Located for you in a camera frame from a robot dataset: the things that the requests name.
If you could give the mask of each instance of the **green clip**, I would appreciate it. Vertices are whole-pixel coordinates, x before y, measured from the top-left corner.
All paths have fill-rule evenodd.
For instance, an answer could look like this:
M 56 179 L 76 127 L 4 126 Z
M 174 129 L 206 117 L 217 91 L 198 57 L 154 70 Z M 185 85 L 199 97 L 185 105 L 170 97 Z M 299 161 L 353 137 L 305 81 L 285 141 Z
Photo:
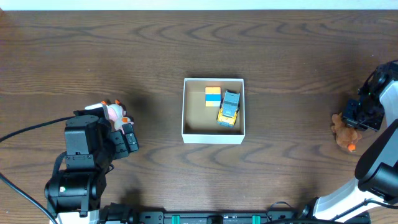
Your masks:
M 180 224 L 180 216 L 172 215 L 172 224 Z
M 260 223 L 261 223 L 261 217 L 259 215 L 253 215 L 252 224 L 260 224 Z

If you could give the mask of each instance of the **toy truck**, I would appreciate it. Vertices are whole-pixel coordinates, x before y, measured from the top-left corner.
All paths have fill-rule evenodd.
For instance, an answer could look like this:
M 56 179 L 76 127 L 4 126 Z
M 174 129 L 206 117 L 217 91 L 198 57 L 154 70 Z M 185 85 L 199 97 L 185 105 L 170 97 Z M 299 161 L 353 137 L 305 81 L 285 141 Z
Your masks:
M 217 123 L 232 128 L 235 125 L 238 116 L 238 106 L 240 93 L 231 93 L 225 91 L 223 104 L 217 116 Z

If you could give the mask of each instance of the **wooden table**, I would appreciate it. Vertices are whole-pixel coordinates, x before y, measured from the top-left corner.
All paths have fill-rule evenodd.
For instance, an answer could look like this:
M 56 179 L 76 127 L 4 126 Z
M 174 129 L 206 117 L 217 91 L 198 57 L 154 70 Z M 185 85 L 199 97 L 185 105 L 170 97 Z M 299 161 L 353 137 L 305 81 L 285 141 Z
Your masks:
M 353 178 L 382 131 L 365 132 L 349 153 L 335 143 L 331 115 L 397 52 L 395 11 L 5 12 L 0 135 L 117 98 L 136 120 L 141 148 L 113 162 L 102 206 L 299 207 Z M 182 142 L 185 77 L 245 79 L 242 145 Z M 44 205 L 64 126 L 1 144 L 0 171 Z M 0 198 L 0 223 L 48 222 L 5 184 Z M 371 216 L 398 220 L 381 208 Z

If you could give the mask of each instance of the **blue and orange block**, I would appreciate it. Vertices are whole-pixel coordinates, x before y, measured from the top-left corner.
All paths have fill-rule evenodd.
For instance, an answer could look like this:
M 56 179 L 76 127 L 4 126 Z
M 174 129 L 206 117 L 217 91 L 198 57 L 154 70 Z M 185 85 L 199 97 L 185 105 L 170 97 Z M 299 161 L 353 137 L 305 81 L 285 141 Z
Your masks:
M 217 106 L 221 105 L 221 87 L 206 87 L 206 106 Z

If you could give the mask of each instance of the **pink and white stuffed toy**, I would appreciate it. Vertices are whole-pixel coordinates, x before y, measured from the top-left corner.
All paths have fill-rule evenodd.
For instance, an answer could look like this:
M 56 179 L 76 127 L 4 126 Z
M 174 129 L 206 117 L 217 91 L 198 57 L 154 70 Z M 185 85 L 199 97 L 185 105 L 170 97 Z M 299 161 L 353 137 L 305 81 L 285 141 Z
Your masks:
M 111 104 L 111 105 L 107 105 L 105 101 L 102 101 L 101 103 L 107 107 L 109 118 L 114 122 L 115 130 L 120 129 L 120 130 L 122 130 L 122 132 L 124 134 L 122 125 L 129 124 L 129 123 L 134 124 L 134 122 L 132 122 L 130 118 L 125 117 L 126 111 L 120 105 L 120 101 L 115 100 L 114 102 L 115 102 L 115 104 Z

